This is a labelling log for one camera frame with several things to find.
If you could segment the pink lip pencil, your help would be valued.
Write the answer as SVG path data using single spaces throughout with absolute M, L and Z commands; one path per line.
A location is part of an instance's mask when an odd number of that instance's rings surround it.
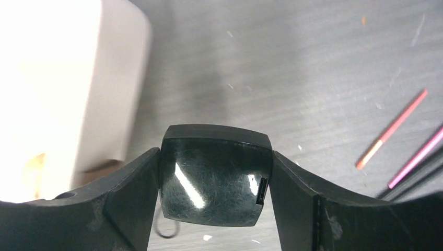
M 392 122 L 385 128 L 385 130 L 374 140 L 373 144 L 365 151 L 365 153 L 356 162 L 355 167 L 361 170 L 375 155 L 375 153 L 386 143 L 386 141 L 394 134 L 394 132 L 402 125 L 402 123 L 411 115 L 411 113 L 418 107 L 418 105 L 425 99 L 428 90 L 424 88 L 417 94 L 409 104 L 399 113 L 399 115 L 392 120 Z

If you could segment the pink eyebrow brush comb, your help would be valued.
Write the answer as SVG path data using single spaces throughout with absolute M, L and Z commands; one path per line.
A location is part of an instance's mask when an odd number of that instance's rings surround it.
M 442 127 L 422 146 L 410 161 L 388 183 L 388 188 L 393 189 L 404 177 L 409 174 L 442 140 Z

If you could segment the white drawer organizer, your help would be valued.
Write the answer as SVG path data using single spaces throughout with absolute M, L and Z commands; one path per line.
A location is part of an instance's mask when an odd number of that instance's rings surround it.
M 130 1 L 1 1 L 1 200 L 52 199 L 126 158 L 152 42 Z

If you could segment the black compact case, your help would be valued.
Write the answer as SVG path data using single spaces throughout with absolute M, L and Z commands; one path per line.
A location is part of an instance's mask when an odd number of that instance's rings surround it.
M 272 168 L 266 134 L 224 125 L 172 125 L 160 148 L 164 217 L 208 226 L 254 226 Z

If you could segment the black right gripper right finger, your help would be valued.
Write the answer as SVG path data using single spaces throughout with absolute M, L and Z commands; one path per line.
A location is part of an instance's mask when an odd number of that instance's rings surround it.
M 442 250 L 442 193 L 406 202 L 361 195 L 273 153 L 282 250 Z

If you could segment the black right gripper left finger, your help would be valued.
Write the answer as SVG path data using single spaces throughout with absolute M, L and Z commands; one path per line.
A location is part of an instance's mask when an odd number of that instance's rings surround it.
M 1 250 L 146 250 L 159 153 L 154 147 L 52 200 L 1 202 Z

